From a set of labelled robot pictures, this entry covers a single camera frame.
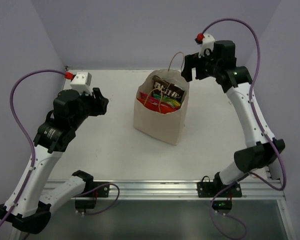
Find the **beige paper bag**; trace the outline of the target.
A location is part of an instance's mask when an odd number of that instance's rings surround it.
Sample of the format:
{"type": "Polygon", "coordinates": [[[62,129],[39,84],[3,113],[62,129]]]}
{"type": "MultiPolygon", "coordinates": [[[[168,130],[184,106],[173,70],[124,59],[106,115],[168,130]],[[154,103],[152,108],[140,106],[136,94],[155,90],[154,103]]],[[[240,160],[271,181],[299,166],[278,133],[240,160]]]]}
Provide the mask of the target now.
{"type": "Polygon", "coordinates": [[[167,69],[152,71],[137,89],[134,98],[133,127],[157,140],[170,145],[177,145],[185,127],[189,93],[190,85],[182,77],[181,70],[172,69],[169,66],[167,69]],[[145,108],[137,100],[140,95],[139,92],[151,96],[151,93],[154,91],[152,78],[155,75],[184,88],[185,93],[182,103],[177,111],[162,114],[145,108]]]}

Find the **green snack packet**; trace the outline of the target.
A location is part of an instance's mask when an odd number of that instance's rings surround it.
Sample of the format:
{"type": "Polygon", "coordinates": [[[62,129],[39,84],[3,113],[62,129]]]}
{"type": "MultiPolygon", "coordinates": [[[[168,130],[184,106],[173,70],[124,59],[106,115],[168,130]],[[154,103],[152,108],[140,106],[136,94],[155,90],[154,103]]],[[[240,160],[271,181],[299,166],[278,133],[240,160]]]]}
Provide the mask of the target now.
{"type": "Polygon", "coordinates": [[[159,94],[153,94],[152,98],[160,105],[170,107],[173,109],[179,109],[181,107],[181,103],[174,98],[161,96],[159,94]]]}

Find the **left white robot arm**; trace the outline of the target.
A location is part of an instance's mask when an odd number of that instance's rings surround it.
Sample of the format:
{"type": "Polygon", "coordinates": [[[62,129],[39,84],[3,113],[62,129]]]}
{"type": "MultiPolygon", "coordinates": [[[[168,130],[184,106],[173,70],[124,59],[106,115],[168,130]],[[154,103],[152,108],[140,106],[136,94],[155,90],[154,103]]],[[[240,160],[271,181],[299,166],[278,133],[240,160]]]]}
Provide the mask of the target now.
{"type": "Polygon", "coordinates": [[[92,89],[92,94],[74,89],[58,93],[53,110],[37,130],[34,154],[17,187],[10,198],[0,204],[0,220],[22,232],[38,234],[48,225],[52,214],[71,198],[93,193],[93,176],[81,170],[49,193],[43,194],[43,189],[79,126],[89,116],[104,115],[108,103],[97,87],[92,89]]]}

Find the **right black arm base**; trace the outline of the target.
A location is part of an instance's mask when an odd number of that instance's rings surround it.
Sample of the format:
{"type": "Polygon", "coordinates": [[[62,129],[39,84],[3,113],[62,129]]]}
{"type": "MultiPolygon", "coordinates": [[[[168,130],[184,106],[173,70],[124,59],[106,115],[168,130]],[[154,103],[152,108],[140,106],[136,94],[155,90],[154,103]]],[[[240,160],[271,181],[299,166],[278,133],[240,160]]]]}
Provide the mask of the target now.
{"type": "Polygon", "coordinates": [[[243,196],[239,183],[224,185],[219,179],[210,180],[208,176],[204,176],[196,183],[196,190],[199,198],[213,198],[218,193],[218,198],[241,198],[243,196]]]}

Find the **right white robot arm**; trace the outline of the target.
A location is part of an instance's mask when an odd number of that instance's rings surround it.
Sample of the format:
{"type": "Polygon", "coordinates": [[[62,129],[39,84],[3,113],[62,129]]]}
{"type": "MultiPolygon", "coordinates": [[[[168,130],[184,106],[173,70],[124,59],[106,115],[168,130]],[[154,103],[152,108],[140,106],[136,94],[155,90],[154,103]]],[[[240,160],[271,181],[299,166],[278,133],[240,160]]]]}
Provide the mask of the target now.
{"type": "Polygon", "coordinates": [[[233,182],[238,181],[249,172],[272,164],[276,152],[285,148],[283,139],[276,139],[266,125],[254,92],[251,90],[252,78],[245,66],[237,66],[236,45],[231,40],[197,40],[201,46],[198,53],[189,54],[184,59],[181,75],[187,82],[195,79],[215,78],[232,103],[241,124],[246,148],[234,153],[234,162],[218,172],[213,180],[213,192],[225,196],[233,182]]]}

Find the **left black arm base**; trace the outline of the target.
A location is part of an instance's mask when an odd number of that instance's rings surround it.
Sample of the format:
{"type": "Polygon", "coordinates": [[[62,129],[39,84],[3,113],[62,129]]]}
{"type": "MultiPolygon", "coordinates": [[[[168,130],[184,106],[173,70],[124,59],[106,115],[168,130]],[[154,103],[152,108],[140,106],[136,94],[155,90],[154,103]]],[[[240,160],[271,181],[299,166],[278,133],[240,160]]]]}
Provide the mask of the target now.
{"type": "Polygon", "coordinates": [[[104,185],[104,186],[98,188],[94,192],[90,192],[90,193],[86,194],[84,197],[96,198],[96,199],[97,198],[107,198],[109,196],[110,186],[109,186],[108,182],[105,182],[105,181],[94,181],[84,190],[84,192],[86,193],[88,191],[91,191],[101,185],[104,185]]]}

